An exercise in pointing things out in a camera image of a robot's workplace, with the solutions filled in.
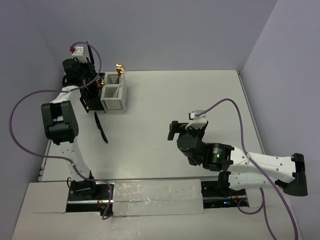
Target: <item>white bracket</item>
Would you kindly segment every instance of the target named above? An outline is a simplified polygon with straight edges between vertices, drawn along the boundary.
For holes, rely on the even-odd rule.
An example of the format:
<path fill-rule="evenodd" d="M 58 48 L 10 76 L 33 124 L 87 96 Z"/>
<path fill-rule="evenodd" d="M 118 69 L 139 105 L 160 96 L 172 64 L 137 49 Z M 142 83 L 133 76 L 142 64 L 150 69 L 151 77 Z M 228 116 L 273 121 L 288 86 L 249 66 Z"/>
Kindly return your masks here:
<path fill-rule="evenodd" d="M 295 179 L 293 173 L 296 172 L 296 164 L 291 161 L 290 156 L 278 157 L 254 152 L 249 152 L 249 155 L 268 176 L 285 183 L 290 183 Z M 230 172 L 262 174 L 244 152 L 237 147 L 231 151 L 230 160 L 233 161 L 233 164 L 228 168 Z"/>
<path fill-rule="evenodd" d="M 201 129 L 203 126 L 207 124 L 207 115 L 203 114 L 201 116 L 196 116 L 203 112 L 202 110 L 194 110 L 189 114 L 189 118 L 192 120 L 189 124 L 185 127 L 185 129 L 192 127 L 194 129 Z"/>
<path fill-rule="evenodd" d="M 81 93 L 78 90 L 71 91 L 78 88 L 77 86 L 66 86 L 62 88 L 62 91 L 53 101 L 52 104 L 62 103 L 64 101 L 70 101 L 74 105 L 81 97 Z"/>
<path fill-rule="evenodd" d="M 85 48 L 83 46 L 76 46 L 74 52 L 72 53 L 73 58 L 77 58 L 80 63 L 87 63 L 87 58 L 85 56 Z"/>
<path fill-rule="evenodd" d="M 265 176 L 251 172 L 232 172 L 229 175 L 229 183 L 229 188 L 235 191 L 239 191 L 241 189 L 257 189 L 272 187 L 272 185 L 266 179 Z"/>

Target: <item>gray wall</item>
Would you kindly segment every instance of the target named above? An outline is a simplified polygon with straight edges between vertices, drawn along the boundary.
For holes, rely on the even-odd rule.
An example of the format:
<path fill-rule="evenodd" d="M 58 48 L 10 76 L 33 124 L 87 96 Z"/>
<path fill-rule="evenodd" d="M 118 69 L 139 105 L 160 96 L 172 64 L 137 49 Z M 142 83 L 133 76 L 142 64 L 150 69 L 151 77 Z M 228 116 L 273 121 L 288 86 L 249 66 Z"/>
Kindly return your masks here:
<path fill-rule="evenodd" d="M 59 62 L 88 40 L 104 70 L 240 70 L 276 1 L 21 0 Z"/>
<path fill-rule="evenodd" d="M 39 89 L 58 88 L 60 67 L 18 0 L 0 4 L 0 238 L 11 239 L 29 182 L 39 174 L 42 160 L 20 150 L 8 131 L 9 113 L 24 95 Z M 28 148 L 43 153 L 47 144 L 40 105 L 53 99 L 39 94 L 17 109 L 13 128 Z"/>
<path fill-rule="evenodd" d="M 309 196 L 291 202 L 306 240 L 320 234 L 319 68 L 320 1 L 278 0 L 242 77 L 266 153 L 305 156 Z"/>

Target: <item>cable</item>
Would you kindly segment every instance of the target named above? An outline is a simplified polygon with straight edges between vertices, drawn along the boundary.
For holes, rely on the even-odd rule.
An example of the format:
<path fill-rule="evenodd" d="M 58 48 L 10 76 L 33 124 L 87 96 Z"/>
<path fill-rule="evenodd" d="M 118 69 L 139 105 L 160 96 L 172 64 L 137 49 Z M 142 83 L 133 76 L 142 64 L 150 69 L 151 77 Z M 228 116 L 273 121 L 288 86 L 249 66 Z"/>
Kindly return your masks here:
<path fill-rule="evenodd" d="M 240 212 L 242 212 L 243 214 L 247 214 L 247 215 L 254 215 L 254 214 L 257 214 L 261 211 L 261 209 L 264 207 L 264 204 L 265 204 L 265 193 L 264 193 L 264 190 L 262 188 L 260 188 L 260 191 L 261 191 L 261 195 L 262 195 L 262 203 L 261 203 L 261 206 L 259 207 L 259 209 L 257 211 L 253 211 L 253 212 L 246 212 L 246 211 L 243 211 L 241 208 L 240 208 L 240 204 L 245 200 L 245 199 L 241 199 L 238 204 L 237 204 L 237 208 L 239 209 Z"/>
<path fill-rule="evenodd" d="M 70 181 L 72 181 L 72 180 L 71 180 L 71 177 L 68 177 L 68 178 L 66 179 L 66 185 L 68 186 L 69 189 L 71 189 L 71 185 L 69 185 L 69 179 L 70 179 Z"/>
<path fill-rule="evenodd" d="M 99 70 L 98 70 L 95 78 L 94 78 L 92 81 L 90 81 L 90 82 L 88 82 L 87 84 L 82 85 L 82 86 L 80 86 L 80 87 L 74 88 L 74 89 L 72 89 L 71 91 L 83 89 L 83 88 L 89 86 L 90 84 L 92 84 L 93 82 L 95 82 L 96 79 L 97 79 L 97 77 L 100 75 L 101 65 L 102 65 L 101 57 L 100 57 L 98 51 L 97 51 L 92 45 L 90 45 L 89 43 L 86 43 L 86 42 L 84 42 L 84 41 L 79 41 L 79 42 L 74 43 L 74 44 L 72 45 L 72 47 L 74 47 L 74 46 L 77 45 L 77 44 L 85 44 L 85 45 L 90 46 L 90 47 L 95 51 L 95 53 L 97 54 L 97 56 L 98 56 L 98 58 L 99 58 L 99 64 L 100 64 L 100 65 L 99 65 Z M 12 111 L 11 111 L 11 113 L 10 113 L 10 117 L 9 117 L 9 133 L 10 133 L 10 136 L 11 136 L 12 140 L 14 141 L 14 143 L 15 143 L 19 148 L 21 148 L 23 151 L 25 151 L 25 152 L 27 152 L 28 154 L 31 154 L 31 155 L 33 155 L 33 156 L 40 157 L 40 158 L 48 158 L 48 159 L 63 159 L 63 160 L 68 161 L 68 162 L 71 164 L 71 166 L 73 167 L 74 171 L 75 171 L 81 178 L 83 178 L 83 179 L 86 180 L 86 181 L 89 181 L 89 182 L 103 182 L 103 183 L 107 184 L 108 187 L 109 187 L 109 190 L 110 190 L 110 196 L 109 196 L 109 202 L 107 203 L 107 205 L 106 205 L 106 207 L 105 207 L 105 209 L 104 209 L 104 212 L 103 212 L 103 214 L 102 214 L 102 220 L 108 219 L 109 217 L 111 217 L 111 215 L 106 217 L 106 214 L 107 214 L 107 211 L 108 211 L 108 208 L 109 208 L 109 206 L 110 206 L 111 199 L 112 199 L 112 196 L 113 196 L 113 190 L 112 190 L 112 187 L 111 187 L 111 185 L 110 185 L 109 182 L 107 182 L 107 181 L 104 180 L 104 179 L 89 179 L 89 178 L 83 176 L 83 175 L 78 171 L 76 165 L 74 164 L 74 162 L 73 162 L 70 158 L 67 158 L 67 157 L 64 157 L 64 156 L 50 156 L 50 155 L 44 155 L 44 154 L 39 154 L 39 153 L 33 152 L 33 151 L 27 149 L 26 147 L 24 147 L 23 145 L 21 145 L 21 143 L 16 139 L 16 136 L 14 135 L 14 132 L 13 132 L 13 129 L 12 129 L 12 122 L 13 122 L 13 117 L 14 117 L 15 110 L 17 109 L 18 105 L 19 105 L 24 99 L 26 99 L 26 98 L 28 98 L 28 97 L 30 97 L 30 96 L 32 96 L 32 95 L 39 94 L 39 93 L 68 93 L 68 91 L 62 91 L 62 90 L 38 90 L 38 91 L 31 92 L 31 93 L 27 94 L 26 96 L 24 96 L 23 98 L 21 98 L 21 99 L 15 104 L 15 106 L 13 107 L 13 109 L 12 109 Z"/>
<path fill-rule="evenodd" d="M 236 109 L 236 111 L 237 111 L 237 113 L 238 113 L 238 118 L 239 118 L 239 122 L 240 122 L 241 146 L 242 146 L 242 150 L 243 150 L 244 154 L 247 156 L 247 155 L 248 155 L 248 152 L 247 152 L 246 147 L 245 147 L 244 126 L 243 126 L 243 122 L 242 122 L 242 117 L 241 117 L 240 110 L 239 110 L 238 105 L 236 104 L 235 101 L 233 101 L 233 100 L 230 99 L 230 98 L 224 98 L 224 99 L 218 101 L 217 103 L 215 103 L 214 105 L 212 105 L 211 107 L 209 107 L 207 110 L 205 110 L 205 111 L 203 111 L 203 112 L 200 112 L 200 113 L 197 113 L 195 116 L 196 116 L 196 117 L 199 117 L 199 116 L 201 116 L 201 115 L 203 115 L 203 114 L 206 114 L 207 112 L 209 112 L 210 110 L 214 109 L 216 106 L 218 106 L 219 104 L 221 104 L 221 103 L 223 103 L 223 102 L 225 102 L 225 101 L 231 102 L 231 103 L 234 105 L 234 107 L 235 107 L 235 109 Z M 295 218 L 294 218 L 294 216 L 293 216 L 293 214 L 292 214 L 292 212 L 291 212 L 291 210 L 290 210 L 290 207 L 289 207 L 287 201 L 285 200 L 284 196 L 282 195 L 282 193 L 280 192 L 280 190 L 277 188 L 276 184 L 275 184 L 275 183 L 271 180 L 271 178 L 268 176 L 268 174 L 267 174 L 251 157 L 249 157 L 249 160 L 250 160 L 250 162 L 252 162 L 253 165 L 265 176 L 265 178 L 270 182 L 270 184 L 273 186 L 273 188 L 275 189 L 275 191 L 277 192 L 277 194 L 278 194 L 279 197 L 281 198 L 281 200 L 282 200 L 282 202 L 283 202 L 283 204 L 284 204 L 284 206 L 285 206 L 285 209 L 287 210 L 287 212 L 288 212 L 288 214 L 289 214 L 289 216 L 290 216 L 291 222 L 292 222 L 293 231 L 294 231 L 294 240 L 298 240 L 298 228 L 297 228 L 297 224 L 296 224 Z M 269 230 L 271 236 L 273 237 L 273 239 L 276 240 L 276 237 L 275 237 L 275 235 L 273 234 L 273 232 L 272 232 L 272 230 L 271 230 L 271 228 L 270 228 L 270 226 L 269 226 L 269 222 L 268 222 L 268 219 L 267 219 L 267 213 L 266 213 L 266 212 L 264 213 L 264 217 L 265 217 L 265 223 L 266 223 L 266 225 L 267 225 L 267 227 L 268 227 L 268 230 Z"/>
<path fill-rule="evenodd" d="M 238 202 L 238 193 L 237 192 L 235 193 L 235 200 L 234 201 Z"/>

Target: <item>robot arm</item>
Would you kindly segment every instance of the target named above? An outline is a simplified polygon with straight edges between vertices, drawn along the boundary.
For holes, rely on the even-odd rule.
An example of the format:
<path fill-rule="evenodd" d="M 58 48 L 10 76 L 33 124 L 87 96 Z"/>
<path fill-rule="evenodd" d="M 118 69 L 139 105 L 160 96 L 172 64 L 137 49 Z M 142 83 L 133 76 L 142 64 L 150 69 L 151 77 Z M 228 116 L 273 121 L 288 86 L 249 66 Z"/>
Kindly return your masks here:
<path fill-rule="evenodd" d="M 49 140 L 60 149 L 62 155 L 73 161 L 79 172 L 86 178 L 92 179 L 91 171 L 87 167 L 78 146 L 78 122 L 72 105 L 79 100 L 79 91 L 70 91 L 76 86 L 67 86 L 62 89 L 58 97 L 50 103 L 41 106 L 44 132 Z M 74 192 L 95 191 L 95 182 L 84 181 L 66 161 L 71 173 L 71 188 Z"/>
<path fill-rule="evenodd" d="M 206 115 L 196 117 L 194 111 L 189 114 L 190 123 L 173 121 L 169 127 L 168 140 L 179 134 L 177 147 L 193 166 L 202 165 L 204 169 L 220 172 L 218 186 L 240 190 L 270 186 L 267 179 L 250 162 L 254 159 L 274 180 L 283 192 L 293 196 L 308 195 L 304 156 L 277 157 L 254 152 L 245 155 L 237 147 L 222 143 L 204 143 L 202 138 L 208 126 Z"/>

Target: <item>clear plastic sheet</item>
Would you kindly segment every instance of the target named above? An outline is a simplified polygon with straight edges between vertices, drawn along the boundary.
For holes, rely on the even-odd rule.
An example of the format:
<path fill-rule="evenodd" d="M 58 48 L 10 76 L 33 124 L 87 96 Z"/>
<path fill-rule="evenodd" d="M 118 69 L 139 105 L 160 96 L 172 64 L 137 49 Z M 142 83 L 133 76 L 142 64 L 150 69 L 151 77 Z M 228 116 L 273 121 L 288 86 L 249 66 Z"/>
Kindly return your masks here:
<path fill-rule="evenodd" d="M 203 213 L 201 181 L 116 181 L 114 216 L 183 215 Z"/>

